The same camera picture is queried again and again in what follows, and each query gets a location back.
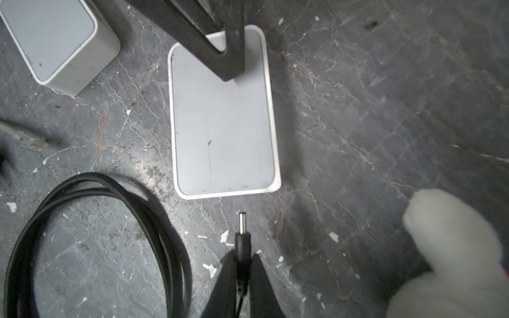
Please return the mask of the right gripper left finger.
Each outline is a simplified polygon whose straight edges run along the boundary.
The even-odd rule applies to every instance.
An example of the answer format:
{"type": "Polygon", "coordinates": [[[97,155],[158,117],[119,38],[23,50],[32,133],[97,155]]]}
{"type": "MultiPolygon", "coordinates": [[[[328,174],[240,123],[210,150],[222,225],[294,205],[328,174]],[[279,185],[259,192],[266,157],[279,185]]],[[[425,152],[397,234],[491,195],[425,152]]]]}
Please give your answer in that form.
{"type": "Polygon", "coordinates": [[[235,317],[237,311],[237,262],[229,251],[201,318],[235,317]]]}

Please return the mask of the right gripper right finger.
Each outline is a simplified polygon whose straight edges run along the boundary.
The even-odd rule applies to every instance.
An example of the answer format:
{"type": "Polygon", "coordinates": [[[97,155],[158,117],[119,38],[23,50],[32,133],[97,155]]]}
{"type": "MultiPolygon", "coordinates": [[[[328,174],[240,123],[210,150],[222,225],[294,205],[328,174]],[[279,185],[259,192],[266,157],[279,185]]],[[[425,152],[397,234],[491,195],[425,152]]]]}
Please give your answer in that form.
{"type": "Polygon", "coordinates": [[[285,318],[269,277],[258,254],[254,254],[249,273],[250,317],[285,318]]]}

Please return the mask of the black power adapter with plug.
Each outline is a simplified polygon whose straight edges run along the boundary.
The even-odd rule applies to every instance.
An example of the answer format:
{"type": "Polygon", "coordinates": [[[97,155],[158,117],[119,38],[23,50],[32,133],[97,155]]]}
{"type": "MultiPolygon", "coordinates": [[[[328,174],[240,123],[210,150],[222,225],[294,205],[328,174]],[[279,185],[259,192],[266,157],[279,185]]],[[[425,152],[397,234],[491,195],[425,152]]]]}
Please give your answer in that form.
{"type": "Polygon", "coordinates": [[[248,292],[251,255],[251,234],[247,230],[247,215],[242,211],[239,213],[239,232],[235,234],[237,293],[240,297],[236,317],[240,317],[243,300],[248,292]]]}

